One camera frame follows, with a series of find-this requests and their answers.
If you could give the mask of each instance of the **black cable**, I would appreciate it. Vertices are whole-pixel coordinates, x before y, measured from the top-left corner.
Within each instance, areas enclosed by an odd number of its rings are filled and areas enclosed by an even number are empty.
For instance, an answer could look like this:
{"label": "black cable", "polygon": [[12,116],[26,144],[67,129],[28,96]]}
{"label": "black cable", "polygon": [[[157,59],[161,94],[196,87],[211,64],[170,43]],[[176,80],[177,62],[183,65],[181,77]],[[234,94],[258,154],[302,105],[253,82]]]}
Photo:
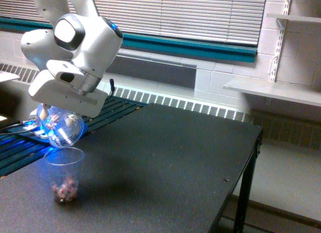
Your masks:
{"label": "black cable", "polygon": [[110,98],[114,95],[114,93],[115,93],[114,80],[113,80],[113,79],[110,79],[110,80],[109,80],[109,83],[110,83],[111,94],[107,96],[107,99],[110,99]]}
{"label": "black cable", "polygon": [[22,134],[33,131],[34,129],[24,130],[24,131],[17,131],[17,132],[10,132],[10,133],[1,133],[0,135],[14,135],[14,134]]}
{"label": "black cable", "polygon": [[[1,131],[4,131],[4,130],[8,130],[8,129],[12,129],[12,128],[15,128],[15,127],[18,127],[18,126],[23,126],[24,124],[30,122],[30,121],[35,121],[36,118],[32,118],[32,119],[28,119],[28,120],[25,120],[23,121],[22,123],[17,123],[17,124],[12,124],[12,125],[9,125],[7,127],[4,127],[2,129],[0,129],[0,132]],[[0,133],[0,135],[13,135],[13,134],[21,134],[21,133],[27,133],[27,132],[30,132],[34,129],[30,129],[30,130],[23,130],[23,131],[17,131],[17,132],[8,132],[8,133]]]}
{"label": "black cable", "polygon": [[18,123],[18,124],[9,125],[9,126],[7,126],[7,127],[1,128],[0,131],[8,130],[8,129],[11,129],[11,128],[14,128],[14,127],[18,127],[18,126],[22,126],[22,125],[23,125],[23,123]]}

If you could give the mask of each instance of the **metal table leg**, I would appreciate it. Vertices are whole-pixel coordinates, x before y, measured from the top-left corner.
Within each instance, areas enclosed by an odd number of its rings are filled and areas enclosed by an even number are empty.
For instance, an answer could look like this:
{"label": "metal table leg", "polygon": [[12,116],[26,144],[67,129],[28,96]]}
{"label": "metal table leg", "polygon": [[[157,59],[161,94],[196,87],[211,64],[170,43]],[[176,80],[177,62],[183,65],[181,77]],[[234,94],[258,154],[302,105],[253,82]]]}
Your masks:
{"label": "metal table leg", "polygon": [[243,178],[242,178],[239,201],[237,204],[233,233],[243,232],[247,204],[251,193],[255,162],[259,153],[260,145],[261,145],[261,142],[260,140],[258,140],[255,146],[254,152],[252,154],[252,157],[243,172]]}

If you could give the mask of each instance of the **upside-down plastic cup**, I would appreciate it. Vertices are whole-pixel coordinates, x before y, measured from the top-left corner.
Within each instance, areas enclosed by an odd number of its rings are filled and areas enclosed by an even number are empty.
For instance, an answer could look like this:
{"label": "upside-down plastic cup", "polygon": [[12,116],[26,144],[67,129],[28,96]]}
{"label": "upside-down plastic cup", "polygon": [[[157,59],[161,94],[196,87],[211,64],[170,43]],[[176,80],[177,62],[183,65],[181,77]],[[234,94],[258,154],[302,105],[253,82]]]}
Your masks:
{"label": "upside-down plastic cup", "polygon": [[77,148],[56,148],[45,154],[54,199],[60,204],[78,196],[81,165],[85,154]]}
{"label": "upside-down plastic cup", "polygon": [[56,148],[70,147],[84,131],[84,121],[76,113],[40,104],[37,116],[48,135],[50,144]]}

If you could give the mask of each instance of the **white shelf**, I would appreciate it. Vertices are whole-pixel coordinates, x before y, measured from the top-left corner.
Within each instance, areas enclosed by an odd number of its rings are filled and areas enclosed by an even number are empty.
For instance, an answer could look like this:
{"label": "white shelf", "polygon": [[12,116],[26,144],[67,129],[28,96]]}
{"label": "white shelf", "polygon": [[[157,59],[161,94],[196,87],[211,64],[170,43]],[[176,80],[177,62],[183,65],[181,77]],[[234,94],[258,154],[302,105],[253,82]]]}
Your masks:
{"label": "white shelf", "polygon": [[311,87],[237,77],[224,89],[321,107],[321,92]]}
{"label": "white shelf", "polygon": [[18,79],[19,76],[12,74],[12,73],[7,73],[4,71],[0,71],[0,83],[5,82],[5,81],[10,81],[10,80],[15,80]]}
{"label": "white shelf", "polygon": [[282,14],[266,14],[268,18],[275,18],[278,20],[289,20],[296,22],[309,22],[309,23],[321,23],[321,18],[311,18],[303,16],[292,16],[292,15],[282,15]]}

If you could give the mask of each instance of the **window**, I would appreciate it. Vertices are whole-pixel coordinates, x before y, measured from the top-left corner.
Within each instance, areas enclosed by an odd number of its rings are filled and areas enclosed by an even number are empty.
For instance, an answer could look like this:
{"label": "window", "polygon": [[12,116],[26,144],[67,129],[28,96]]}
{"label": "window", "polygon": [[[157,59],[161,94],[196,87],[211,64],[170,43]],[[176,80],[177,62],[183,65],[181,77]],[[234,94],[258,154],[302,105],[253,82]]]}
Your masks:
{"label": "window", "polygon": [[[95,0],[128,33],[256,46],[265,0]],[[0,17],[45,22],[34,0],[0,0]]]}

